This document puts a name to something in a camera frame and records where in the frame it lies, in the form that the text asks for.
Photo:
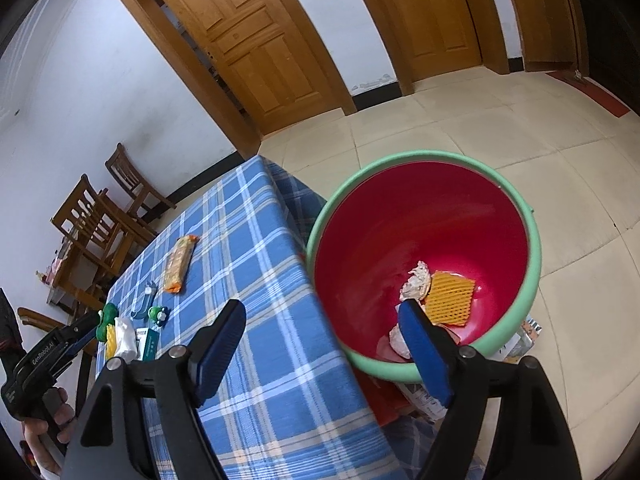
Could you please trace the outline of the wooden chair middle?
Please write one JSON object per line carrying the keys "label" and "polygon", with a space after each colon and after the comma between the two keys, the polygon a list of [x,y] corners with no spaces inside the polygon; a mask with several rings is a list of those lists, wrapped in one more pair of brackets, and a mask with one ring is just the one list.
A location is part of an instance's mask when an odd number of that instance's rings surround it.
{"label": "wooden chair middle", "polygon": [[96,191],[86,174],[80,176],[50,221],[66,240],[111,276],[122,274],[134,248],[145,248],[154,240],[147,228],[104,191]]}

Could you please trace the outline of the wooden chair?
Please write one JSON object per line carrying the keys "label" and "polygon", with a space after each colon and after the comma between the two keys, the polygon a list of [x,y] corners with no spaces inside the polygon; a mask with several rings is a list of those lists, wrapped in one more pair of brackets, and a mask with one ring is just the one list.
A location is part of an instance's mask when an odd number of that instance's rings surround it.
{"label": "wooden chair", "polygon": [[86,174],[80,176],[50,221],[66,240],[111,276],[122,274],[134,248],[145,248],[154,240],[147,228],[104,191],[96,191]]}
{"label": "wooden chair", "polygon": [[[48,318],[47,315],[43,315],[41,313],[23,307],[17,309],[17,316],[21,320],[23,325],[39,328],[46,333],[49,333],[55,328],[65,327],[65,324],[58,322],[53,318]],[[84,351],[89,356],[96,356],[97,348],[98,344],[95,340],[93,340],[85,345]]]}
{"label": "wooden chair", "polygon": [[142,176],[136,166],[129,159],[126,148],[117,143],[110,158],[104,162],[105,168],[122,190],[131,198],[127,210],[130,216],[141,219],[140,211],[150,212],[151,207],[146,203],[149,196],[156,198],[162,205],[175,209],[176,204],[160,194],[154,186]]}

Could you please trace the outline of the wooden door left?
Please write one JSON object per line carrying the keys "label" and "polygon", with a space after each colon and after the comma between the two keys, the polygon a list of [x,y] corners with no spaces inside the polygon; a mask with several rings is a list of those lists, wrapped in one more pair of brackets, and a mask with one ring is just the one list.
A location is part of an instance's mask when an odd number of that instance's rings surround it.
{"label": "wooden door left", "polygon": [[298,0],[120,0],[245,158],[267,134],[356,105]]}

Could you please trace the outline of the yellow foam net front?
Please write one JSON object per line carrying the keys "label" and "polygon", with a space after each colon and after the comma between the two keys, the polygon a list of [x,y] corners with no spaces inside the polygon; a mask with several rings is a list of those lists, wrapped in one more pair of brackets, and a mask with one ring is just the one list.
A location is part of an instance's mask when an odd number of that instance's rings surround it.
{"label": "yellow foam net front", "polygon": [[474,292],[474,280],[437,271],[424,302],[426,316],[433,324],[463,327],[471,316]]}

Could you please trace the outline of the clear plastic bag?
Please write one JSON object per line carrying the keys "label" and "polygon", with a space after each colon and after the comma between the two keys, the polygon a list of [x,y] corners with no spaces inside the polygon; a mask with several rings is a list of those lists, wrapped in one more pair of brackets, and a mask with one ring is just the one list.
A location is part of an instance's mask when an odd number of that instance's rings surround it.
{"label": "clear plastic bag", "polygon": [[115,353],[114,356],[123,359],[127,364],[138,357],[136,329],[129,318],[115,318]]}

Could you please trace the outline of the white tissue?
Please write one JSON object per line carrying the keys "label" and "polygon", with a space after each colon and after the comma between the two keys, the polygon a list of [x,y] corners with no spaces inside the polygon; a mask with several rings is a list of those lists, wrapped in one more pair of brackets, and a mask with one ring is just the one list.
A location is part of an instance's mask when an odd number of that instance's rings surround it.
{"label": "white tissue", "polygon": [[393,349],[393,352],[398,354],[401,358],[405,360],[411,360],[411,352],[408,348],[408,344],[405,342],[404,336],[402,336],[400,327],[396,324],[388,334],[388,338],[390,338],[390,348]]}

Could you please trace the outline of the wooden chair left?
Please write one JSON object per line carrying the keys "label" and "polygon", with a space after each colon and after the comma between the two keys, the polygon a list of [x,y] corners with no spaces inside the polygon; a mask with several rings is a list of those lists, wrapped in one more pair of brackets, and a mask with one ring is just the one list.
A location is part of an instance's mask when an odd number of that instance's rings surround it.
{"label": "wooden chair left", "polygon": [[[23,307],[17,309],[17,316],[21,320],[23,325],[39,328],[46,333],[49,333],[55,328],[65,327],[65,324],[58,322],[53,318],[48,318],[47,315],[43,315],[41,313]],[[97,348],[98,344],[95,340],[93,340],[85,345],[84,351],[89,356],[96,356]]]}

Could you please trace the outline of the papers under bin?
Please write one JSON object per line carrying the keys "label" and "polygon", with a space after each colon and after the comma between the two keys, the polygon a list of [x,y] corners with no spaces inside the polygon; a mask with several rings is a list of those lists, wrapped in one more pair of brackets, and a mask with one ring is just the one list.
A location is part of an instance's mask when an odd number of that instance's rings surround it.
{"label": "papers under bin", "polygon": [[[529,315],[516,333],[490,357],[491,361],[516,364],[532,350],[541,331],[542,326]],[[422,413],[430,424],[445,418],[446,406],[443,406],[442,402],[431,395],[431,391],[426,388],[423,382],[396,384],[396,386],[408,402]]]}

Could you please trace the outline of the green white toy figure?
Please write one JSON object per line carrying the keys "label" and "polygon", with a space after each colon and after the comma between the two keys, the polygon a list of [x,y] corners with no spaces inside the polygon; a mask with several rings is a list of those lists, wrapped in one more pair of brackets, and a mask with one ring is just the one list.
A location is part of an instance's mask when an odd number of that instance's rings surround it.
{"label": "green white toy figure", "polygon": [[170,315],[168,307],[152,306],[148,310],[149,320],[157,327],[162,328],[166,325]]}

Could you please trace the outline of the teal white medicine box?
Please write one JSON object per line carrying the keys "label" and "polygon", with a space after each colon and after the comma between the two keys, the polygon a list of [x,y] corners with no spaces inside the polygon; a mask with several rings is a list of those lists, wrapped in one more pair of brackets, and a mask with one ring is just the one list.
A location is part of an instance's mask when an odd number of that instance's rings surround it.
{"label": "teal white medicine box", "polygon": [[157,355],[160,333],[154,328],[143,327],[136,329],[138,356],[142,362],[154,361]]}

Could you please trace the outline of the wooden chair far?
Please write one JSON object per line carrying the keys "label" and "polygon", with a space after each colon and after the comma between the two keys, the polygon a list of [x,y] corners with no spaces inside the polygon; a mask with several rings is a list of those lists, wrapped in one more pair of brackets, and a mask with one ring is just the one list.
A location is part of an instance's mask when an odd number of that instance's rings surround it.
{"label": "wooden chair far", "polygon": [[160,194],[154,186],[142,176],[136,166],[129,159],[126,148],[117,143],[110,158],[104,162],[105,168],[122,190],[131,198],[127,210],[130,216],[141,219],[140,211],[150,212],[151,207],[146,203],[149,196],[156,198],[162,205],[175,209],[176,204]]}

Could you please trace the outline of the blue figurine keychain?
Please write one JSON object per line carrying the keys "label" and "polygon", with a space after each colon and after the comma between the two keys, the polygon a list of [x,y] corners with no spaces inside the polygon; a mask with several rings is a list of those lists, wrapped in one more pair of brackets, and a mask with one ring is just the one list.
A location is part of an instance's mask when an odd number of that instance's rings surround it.
{"label": "blue figurine keychain", "polygon": [[148,317],[150,307],[153,305],[156,293],[157,284],[152,281],[148,281],[145,284],[142,299],[138,302],[137,307],[132,309],[130,318],[133,320],[145,320]]}

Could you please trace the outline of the white paper ball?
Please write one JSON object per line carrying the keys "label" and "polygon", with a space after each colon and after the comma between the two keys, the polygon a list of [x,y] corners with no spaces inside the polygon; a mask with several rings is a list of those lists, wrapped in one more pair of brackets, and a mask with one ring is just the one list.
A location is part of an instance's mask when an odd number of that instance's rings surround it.
{"label": "white paper ball", "polygon": [[431,289],[432,274],[424,261],[419,261],[409,272],[408,280],[401,286],[399,299],[401,301],[414,299],[422,301]]}

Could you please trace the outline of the orange snack wrapper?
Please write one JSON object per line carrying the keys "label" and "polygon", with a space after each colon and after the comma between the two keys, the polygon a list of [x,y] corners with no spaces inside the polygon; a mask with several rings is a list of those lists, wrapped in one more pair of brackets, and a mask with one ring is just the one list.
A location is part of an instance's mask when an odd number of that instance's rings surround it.
{"label": "orange snack wrapper", "polygon": [[171,249],[163,273],[163,291],[168,294],[181,292],[186,271],[190,266],[196,244],[200,238],[189,234],[179,237]]}

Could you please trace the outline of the yellow foam net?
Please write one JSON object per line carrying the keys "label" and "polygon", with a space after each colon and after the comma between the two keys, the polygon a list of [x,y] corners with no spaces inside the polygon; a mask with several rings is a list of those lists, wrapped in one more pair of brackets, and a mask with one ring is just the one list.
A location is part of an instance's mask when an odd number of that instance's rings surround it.
{"label": "yellow foam net", "polygon": [[105,359],[113,359],[117,350],[117,337],[114,324],[106,326]]}
{"label": "yellow foam net", "polygon": [[424,302],[426,316],[433,324],[463,327],[471,316],[474,292],[474,280],[437,271]]}

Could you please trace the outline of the wooden door right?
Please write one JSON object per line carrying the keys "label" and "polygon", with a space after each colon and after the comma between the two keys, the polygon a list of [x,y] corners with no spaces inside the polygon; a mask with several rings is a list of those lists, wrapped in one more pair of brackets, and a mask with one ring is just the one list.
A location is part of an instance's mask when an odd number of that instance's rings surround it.
{"label": "wooden door right", "polygon": [[483,65],[509,73],[495,0],[363,0],[401,92],[417,81]]}

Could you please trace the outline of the blue plaid tablecloth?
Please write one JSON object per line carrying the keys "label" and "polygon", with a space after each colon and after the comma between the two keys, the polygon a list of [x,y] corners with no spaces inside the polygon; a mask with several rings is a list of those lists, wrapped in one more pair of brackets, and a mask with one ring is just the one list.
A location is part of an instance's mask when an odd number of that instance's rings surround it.
{"label": "blue plaid tablecloth", "polygon": [[121,315],[160,284],[183,235],[198,239],[160,350],[187,344],[227,301],[246,329],[201,421],[231,479],[400,479],[398,459],[337,342],[304,266],[322,199],[282,168],[253,157],[227,172],[160,233],[107,298]]}

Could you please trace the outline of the wooden dining table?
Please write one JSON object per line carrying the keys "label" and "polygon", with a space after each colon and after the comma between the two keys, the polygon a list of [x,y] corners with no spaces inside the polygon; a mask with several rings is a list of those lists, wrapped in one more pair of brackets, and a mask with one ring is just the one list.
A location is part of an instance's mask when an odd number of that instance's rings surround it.
{"label": "wooden dining table", "polygon": [[104,292],[98,285],[98,267],[66,237],[54,257],[36,278],[47,287],[46,303],[67,314],[77,309],[101,310]]}

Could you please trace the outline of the green flower-shaped container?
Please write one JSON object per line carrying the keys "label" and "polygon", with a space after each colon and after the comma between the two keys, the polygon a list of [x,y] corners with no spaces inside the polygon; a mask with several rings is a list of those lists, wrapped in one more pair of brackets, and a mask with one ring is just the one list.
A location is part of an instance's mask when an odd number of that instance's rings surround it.
{"label": "green flower-shaped container", "polygon": [[115,318],[119,316],[117,307],[108,302],[104,304],[103,309],[99,312],[100,322],[96,326],[96,340],[99,342],[107,341],[107,327],[115,325]]}

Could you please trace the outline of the small wooden cabinet door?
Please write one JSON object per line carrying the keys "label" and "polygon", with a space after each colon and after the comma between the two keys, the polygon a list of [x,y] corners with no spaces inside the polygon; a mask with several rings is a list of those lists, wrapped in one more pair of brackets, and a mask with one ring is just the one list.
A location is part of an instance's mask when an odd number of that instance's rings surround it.
{"label": "small wooden cabinet door", "polygon": [[579,0],[511,0],[524,70],[588,74],[585,23]]}

